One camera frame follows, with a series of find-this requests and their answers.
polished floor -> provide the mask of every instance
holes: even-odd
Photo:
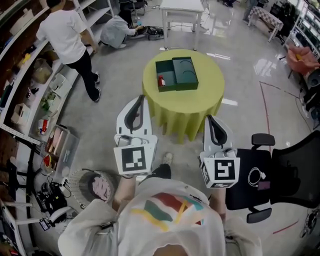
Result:
[[[151,8],[160,2],[149,1],[147,13],[140,19],[143,25],[162,27],[159,9]],[[198,51],[211,56],[224,75],[224,100],[217,116],[233,130],[234,146],[248,149],[252,134],[270,133],[275,137],[275,148],[283,149],[306,137],[313,123],[310,119],[305,121],[300,114],[300,87],[294,76],[288,79],[286,60],[278,60],[285,53],[280,41],[268,42],[269,33],[262,23],[248,27],[242,22],[243,12],[238,3],[234,8],[228,8],[210,0],[202,17],[202,25],[208,31],[200,33]],[[192,49],[191,25],[171,25],[170,47]],[[163,47],[163,40],[139,39],[129,41],[126,48],[119,50],[102,45],[99,53],[92,57],[93,69],[100,72],[102,95],[99,103],[89,99],[80,78],[60,119],[61,124],[80,138],[73,170],[117,170],[113,151],[117,115],[130,100],[142,93],[144,67],[163,51]],[[163,136],[162,129],[154,122],[152,124],[153,133],[159,139],[154,166],[160,163],[165,152],[172,152],[173,179],[210,193],[205,188],[197,160],[202,151],[202,135],[192,142],[185,138],[182,146],[177,144],[175,135]],[[250,224],[250,227],[261,237],[265,256],[290,256],[302,242],[299,233],[307,209],[285,203],[275,204],[272,209],[270,218]],[[241,216],[245,220],[248,213],[244,209],[228,215]],[[275,233],[291,224],[294,225]]]

round table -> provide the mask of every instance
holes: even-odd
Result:
[[[198,88],[196,90],[158,91],[156,62],[175,57],[191,57]],[[204,129],[207,115],[216,115],[224,95],[225,80],[211,57],[197,51],[175,49],[164,51],[145,66],[142,80],[143,94],[148,99],[150,115],[163,126],[163,134],[178,133],[178,142],[184,143],[185,134],[193,141]]]

orange chair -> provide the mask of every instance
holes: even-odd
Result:
[[[308,72],[320,67],[320,63],[318,63],[309,47],[289,45],[286,60],[291,68],[288,78],[290,78],[292,71],[306,75]]]

mesh chair backrest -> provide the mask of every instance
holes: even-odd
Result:
[[[272,152],[271,204],[307,208],[320,204],[320,131],[285,149]]]

colorful shirt print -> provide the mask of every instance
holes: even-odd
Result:
[[[144,202],[143,208],[132,208],[131,213],[159,227],[163,232],[179,225],[203,225],[204,206],[200,199],[191,195],[178,196],[158,193]]]

